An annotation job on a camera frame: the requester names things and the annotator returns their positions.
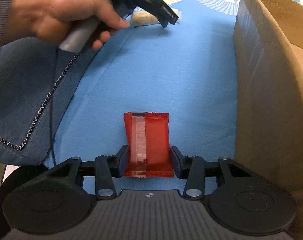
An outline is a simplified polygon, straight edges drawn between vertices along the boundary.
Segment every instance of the metal screw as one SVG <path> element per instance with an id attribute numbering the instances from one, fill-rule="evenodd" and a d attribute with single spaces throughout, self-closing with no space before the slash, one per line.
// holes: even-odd
<path id="1" fill-rule="evenodd" d="M 186 195 L 188 195 L 189 197 L 199 197 L 201 195 L 201 191 L 196 188 L 191 188 L 186 191 Z"/>
<path id="2" fill-rule="evenodd" d="M 111 195 L 114 194 L 114 191 L 110 188 L 102 188 L 97 193 L 101 197 L 110 197 Z"/>

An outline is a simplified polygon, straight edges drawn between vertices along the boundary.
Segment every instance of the cardboard box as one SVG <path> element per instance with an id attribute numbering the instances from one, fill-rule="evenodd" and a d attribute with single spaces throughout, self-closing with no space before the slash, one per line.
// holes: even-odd
<path id="1" fill-rule="evenodd" d="M 289 232 L 303 240 L 303 6 L 240 0 L 234 42 L 235 160 L 294 196 L 297 214 Z"/>

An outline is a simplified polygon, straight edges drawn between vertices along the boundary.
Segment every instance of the fingernail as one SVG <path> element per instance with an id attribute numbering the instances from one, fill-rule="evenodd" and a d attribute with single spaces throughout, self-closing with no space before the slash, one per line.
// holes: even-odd
<path id="1" fill-rule="evenodd" d="M 121 26 L 122 26 L 123 28 L 128 28 L 128 27 L 130 26 L 130 23 L 129 23 L 128 21 L 122 19 L 122 21 L 121 21 Z"/>

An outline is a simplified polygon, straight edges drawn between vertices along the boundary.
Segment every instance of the human hand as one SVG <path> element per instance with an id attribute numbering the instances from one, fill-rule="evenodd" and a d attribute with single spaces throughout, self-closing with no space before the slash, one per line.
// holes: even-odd
<path id="1" fill-rule="evenodd" d="M 101 32 L 93 49 L 99 49 L 116 30 L 129 26 L 106 0 L 12 0 L 2 44 L 23 37 L 59 44 L 69 33 L 72 21 L 93 15 L 111 28 Z"/>

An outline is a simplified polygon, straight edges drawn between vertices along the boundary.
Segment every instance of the gray handle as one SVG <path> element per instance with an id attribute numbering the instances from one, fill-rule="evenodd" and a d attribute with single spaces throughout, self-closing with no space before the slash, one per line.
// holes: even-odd
<path id="1" fill-rule="evenodd" d="M 100 22 L 95 16 L 75 22 L 71 32 L 58 47 L 65 51 L 80 53 Z"/>

